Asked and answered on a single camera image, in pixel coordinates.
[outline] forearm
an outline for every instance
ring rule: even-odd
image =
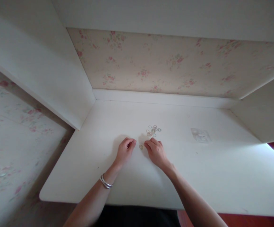
[[[195,227],[227,227],[214,209],[193,189],[172,164],[162,169],[173,183],[187,215]]]
[[[108,184],[113,184],[120,169],[120,165],[113,163],[104,174],[105,181]],[[98,220],[109,193],[110,189],[106,189],[99,179],[76,206],[64,227],[93,225]]]

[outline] red floor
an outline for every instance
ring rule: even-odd
[[[274,217],[219,214],[228,227],[274,227]],[[185,210],[178,211],[181,227],[193,227]]]

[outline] pile of rings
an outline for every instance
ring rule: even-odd
[[[146,135],[148,137],[151,137],[151,136],[156,137],[156,132],[161,131],[160,128],[157,128],[157,125],[153,125],[153,127],[149,125],[149,129],[150,130],[148,130],[148,129],[146,130],[146,133],[147,133]]]

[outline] silver bracelet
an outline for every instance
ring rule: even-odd
[[[105,180],[104,180],[104,178],[103,178],[103,175],[104,175],[104,174],[101,175],[100,181],[103,183],[103,185],[104,185],[105,188],[110,189],[111,187],[113,187],[113,184],[110,185],[110,184],[108,184],[107,182],[105,182]]]

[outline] white desk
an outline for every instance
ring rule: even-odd
[[[97,100],[40,198],[78,203],[113,162],[119,143],[132,137],[137,145],[107,203],[182,209],[169,179],[139,149],[149,125],[162,129],[156,139],[169,159],[217,212],[274,216],[274,151],[230,110],[216,108]],[[207,130],[212,142],[198,143],[191,128]]]

